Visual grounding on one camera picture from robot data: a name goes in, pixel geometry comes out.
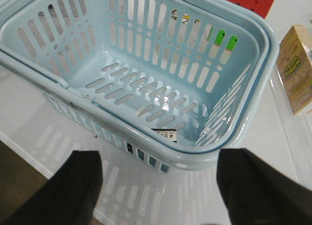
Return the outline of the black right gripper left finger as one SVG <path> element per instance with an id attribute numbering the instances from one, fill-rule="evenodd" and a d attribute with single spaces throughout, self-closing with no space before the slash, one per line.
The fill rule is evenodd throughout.
<path id="1" fill-rule="evenodd" d="M 57 172 L 4 225 L 89 225 L 102 187 L 98 151 L 71 153 Z"/>

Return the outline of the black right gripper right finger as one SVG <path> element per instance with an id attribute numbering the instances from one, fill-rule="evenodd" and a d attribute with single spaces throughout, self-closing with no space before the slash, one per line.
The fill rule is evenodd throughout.
<path id="1" fill-rule="evenodd" d="M 217 185 L 233 225 L 310 225 L 312 192 L 247 149 L 222 149 Z"/>

